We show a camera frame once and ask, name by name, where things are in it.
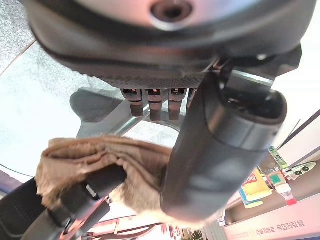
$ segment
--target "mesh grille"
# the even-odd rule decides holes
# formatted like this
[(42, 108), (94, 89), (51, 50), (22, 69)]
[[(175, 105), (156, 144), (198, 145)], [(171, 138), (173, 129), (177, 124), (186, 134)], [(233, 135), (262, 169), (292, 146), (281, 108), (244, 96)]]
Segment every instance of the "mesh grille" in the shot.
[(120, 89), (186, 89), (197, 88), (205, 74), (183, 78), (141, 78), (141, 77), (98, 77), (113, 87)]

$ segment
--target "beige fabric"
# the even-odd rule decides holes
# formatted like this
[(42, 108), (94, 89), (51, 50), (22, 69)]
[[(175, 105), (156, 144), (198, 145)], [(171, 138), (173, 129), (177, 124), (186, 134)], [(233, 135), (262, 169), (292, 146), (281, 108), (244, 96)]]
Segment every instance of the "beige fabric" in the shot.
[(127, 178), (110, 194), (114, 202), (174, 225), (201, 227), (214, 220), (215, 215), (203, 222), (183, 222), (161, 210), (160, 188), (170, 154), (169, 148), (125, 137), (56, 138), (42, 153), (35, 177), (37, 193), (50, 209), (63, 190), (83, 181), (88, 173), (117, 164)]

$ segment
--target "yellow package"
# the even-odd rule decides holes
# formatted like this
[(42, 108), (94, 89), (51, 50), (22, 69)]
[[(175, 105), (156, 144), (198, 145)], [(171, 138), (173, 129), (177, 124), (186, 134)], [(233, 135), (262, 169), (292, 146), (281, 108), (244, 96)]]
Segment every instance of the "yellow package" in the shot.
[(242, 189), (248, 201), (263, 199), (272, 194), (257, 168), (242, 184)]

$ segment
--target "pink sign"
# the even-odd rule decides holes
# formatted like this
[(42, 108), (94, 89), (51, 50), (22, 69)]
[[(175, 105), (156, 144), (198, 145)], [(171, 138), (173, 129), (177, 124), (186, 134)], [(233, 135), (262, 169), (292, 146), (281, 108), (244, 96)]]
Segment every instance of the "pink sign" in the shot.
[(320, 194), (251, 219), (226, 226), (228, 240), (278, 240), (320, 235)]

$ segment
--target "black plastic housing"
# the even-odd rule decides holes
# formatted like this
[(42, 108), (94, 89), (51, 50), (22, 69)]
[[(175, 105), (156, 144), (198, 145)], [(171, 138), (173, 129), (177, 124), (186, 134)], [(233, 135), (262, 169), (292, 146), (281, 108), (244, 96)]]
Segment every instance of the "black plastic housing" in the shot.
[(21, 2), (53, 58), (121, 89), (197, 88), (218, 58), (289, 52), (300, 44), (316, 5), (257, 0), (237, 14), (167, 32), (116, 21), (71, 0)]
[(161, 207), (180, 220), (202, 221), (222, 208), (267, 156), (287, 114), (275, 91), (258, 105), (232, 103), (219, 78), (208, 74), (198, 88), (167, 168)]

